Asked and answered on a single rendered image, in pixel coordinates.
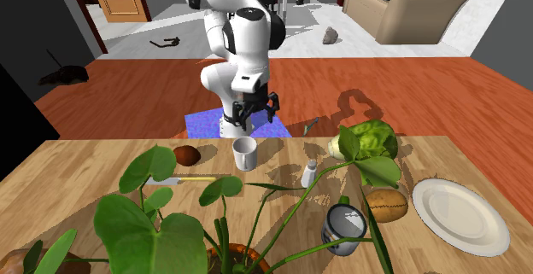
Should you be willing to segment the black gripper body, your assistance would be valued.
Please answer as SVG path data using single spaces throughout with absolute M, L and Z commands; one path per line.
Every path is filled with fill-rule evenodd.
M 243 112 L 256 113 L 263 109 L 270 108 L 268 102 L 268 84 L 264 84 L 255 93 L 243 94 Z

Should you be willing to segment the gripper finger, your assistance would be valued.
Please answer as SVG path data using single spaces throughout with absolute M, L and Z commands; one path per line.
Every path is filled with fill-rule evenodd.
M 252 102 L 234 102 L 232 104 L 232 120 L 235 125 L 240 125 L 247 130 L 247 120 L 254 112 L 255 105 Z
M 275 116 L 276 112 L 279 111 L 279 100 L 278 100 L 278 94 L 275 92 L 271 92 L 267 96 L 267 102 L 265 105 L 265 110 L 267 111 L 267 119 L 269 123 L 272 123 L 273 117 Z

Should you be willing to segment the blue patterned robot stand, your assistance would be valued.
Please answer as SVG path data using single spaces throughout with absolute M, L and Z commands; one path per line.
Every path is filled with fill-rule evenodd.
M 195 114 L 187 114 L 186 123 L 188 138 L 220 138 L 220 118 L 223 108 L 215 108 Z M 249 117 L 254 126 L 251 137 L 291 137 L 278 116 L 267 120 L 267 111 L 261 110 Z

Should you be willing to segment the small teal tool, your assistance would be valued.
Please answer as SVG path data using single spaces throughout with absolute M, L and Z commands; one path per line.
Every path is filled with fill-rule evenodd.
M 302 137 L 305 137 L 308 134 L 308 132 L 311 130 L 313 125 L 318 122 L 318 120 L 319 120 L 319 117 L 316 117 L 309 125 L 304 125 L 304 131 L 303 131 Z

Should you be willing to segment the dark brown round object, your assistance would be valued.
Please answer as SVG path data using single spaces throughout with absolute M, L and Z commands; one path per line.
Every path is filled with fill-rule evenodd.
M 194 166 L 201 159 L 199 150 L 190 145 L 178 146 L 173 152 L 176 162 L 181 166 Z

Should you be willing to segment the white salt shaker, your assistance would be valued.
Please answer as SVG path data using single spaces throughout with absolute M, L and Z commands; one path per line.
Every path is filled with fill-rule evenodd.
M 309 160 L 304 168 L 301 178 L 301 185 L 303 188 L 308 188 L 313 183 L 313 181 L 315 180 L 316 171 L 317 161 Z

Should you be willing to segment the dark curved floor object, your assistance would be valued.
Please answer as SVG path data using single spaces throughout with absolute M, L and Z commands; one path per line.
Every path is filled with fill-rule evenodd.
M 158 43 L 156 43 L 155 41 L 152 41 L 152 40 L 150 40 L 149 42 L 151 44 L 153 44 L 154 46 L 158 47 L 158 48 L 173 47 L 173 46 L 179 45 L 179 43 L 180 43 L 179 37 L 164 38 L 163 41 L 164 41 L 164 44 L 158 44 Z

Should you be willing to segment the green lettuce head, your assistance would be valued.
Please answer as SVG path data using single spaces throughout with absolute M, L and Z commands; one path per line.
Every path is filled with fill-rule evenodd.
M 398 142 L 392 127 L 382 120 L 367 120 L 348 128 L 360 141 L 357 160 L 375 156 L 394 159 L 398 154 Z

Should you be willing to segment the brown potato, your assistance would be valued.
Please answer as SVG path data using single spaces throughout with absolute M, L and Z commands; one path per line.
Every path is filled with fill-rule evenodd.
M 407 199 L 395 189 L 376 189 L 366 195 L 366 201 L 378 223 L 393 222 L 407 214 Z

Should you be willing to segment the green potted plant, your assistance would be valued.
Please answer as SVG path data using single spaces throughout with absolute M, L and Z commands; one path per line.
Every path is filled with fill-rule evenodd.
M 87 261 L 107 262 L 113 274 L 208 274 L 208 253 L 203 241 L 205 237 L 221 258 L 221 274 L 250 274 L 263 261 L 311 189 L 327 172 L 355 164 L 360 170 L 363 185 L 398 188 L 397 181 L 401 178 L 401 170 L 393 159 L 375 156 L 357 160 L 356 157 L 360 150 L 358 137 L 343 125 L 340 125 L 339 137 L 338 145 L 345 162 L 328 167 L 319 173 L 296 203 L 290 215 L 279 227 L 266 249 L 259 257 L 255 257 L 254 263 L 250 266 L 245 265 L 249 244 L 268 196 L 277 190 L 306 188 L 287 188 L 275 184 L 246 183 L 247 185 L 259 186 L 272 191 L 262 199 L 261 207 L 250 233 L 249 243 L 243 252 L 243 261 L 232 265 L 230 261 L 225 198 L 237 195 L 242 190 L 242 180 L 237 176 L 216 178 L 204 189 L 199 198 L 199 203 L 203 207 L 214 203 L 219 198 L 223 201 L 224 217 L 214 221 L 219 238 L 218 244 L 203 229 L 196 218 L 184 213 L 171 213 L 165 218 L 161 217 L 161 226 L 157 230 L 154 227 L 152 218 L 156 219 L 157 214 L 160 214 L 161 207 L 164 207 L 172 198 L 173 192 L 168 187 L 161 188 L 144 200 L 142 197 L 144 182 L 149 176 L 156 181 L 170 178 L 177 162 L 170 148 L 155 145 L 135 158 L 127 167 L 119 182 L 119 191 L 122 194 L 129 193 L 135 189 L 139 190 L 140 206 L 122 195 L 106 195 L 97 204 L 93 224 L 97 236 L 102 240 L 106 248 L 108 259 L 67 258 L 67 253 L 77 235 L 77 231 L 71 229 L 65 232 L 47 250 L 41 260 L 38 260 L 38 257 L 42 252 L 43 242 L 40 240 L 35 242 L 23 259 L 23 273 L 55 274 L 62 264 Z M 334 242 L 321 244 L 281 259 L 264 273 L 270 274 L 287 262 L 315 253 L 321 249 L 332 248 L 339 244 L 372 242 L 384 273 L 394 274 L 386 245 L 364 194 L 363 202 L 363 210 L 367 212 L 368 224 L 370 225 L 371 238 L 345 237 Z

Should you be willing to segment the beige sofa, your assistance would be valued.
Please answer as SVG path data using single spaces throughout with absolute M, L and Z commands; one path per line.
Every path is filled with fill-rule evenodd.
M 344 0 L 343 13 L 380 44 L 438 44 L 467 0 Z

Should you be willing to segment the dark broom head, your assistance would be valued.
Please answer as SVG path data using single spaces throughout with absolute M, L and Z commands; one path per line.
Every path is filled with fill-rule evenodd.
M 62 66 L 49 50 L 47 50 L 47 53 L 60 68 L 42 77 L 38 81 L 38 85 L 72 85 L 89 80 L 88 72 L 84 67 L 73 65 Z

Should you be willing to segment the white plate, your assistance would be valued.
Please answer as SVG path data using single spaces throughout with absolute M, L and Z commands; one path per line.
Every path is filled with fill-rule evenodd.
M 425 225 L 459 250 L 483 257 L 505 253 L 510 233 L 502 216 L 482 196 L 441 178 L 418 182 L 413 206 Z

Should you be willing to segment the yellow handled knife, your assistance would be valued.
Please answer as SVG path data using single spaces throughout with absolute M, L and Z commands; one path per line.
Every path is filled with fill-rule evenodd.
M 153 177 L 149 176 L 146 181 L 144 182 L 145 185 L 178 185 L 182 182 L 196 182 L 196 181 L 206 181 L 206 182 L 213 182 L 215 181 L 215 177 L 170 177 L 166 178 L 161 181 L 154 180 Z

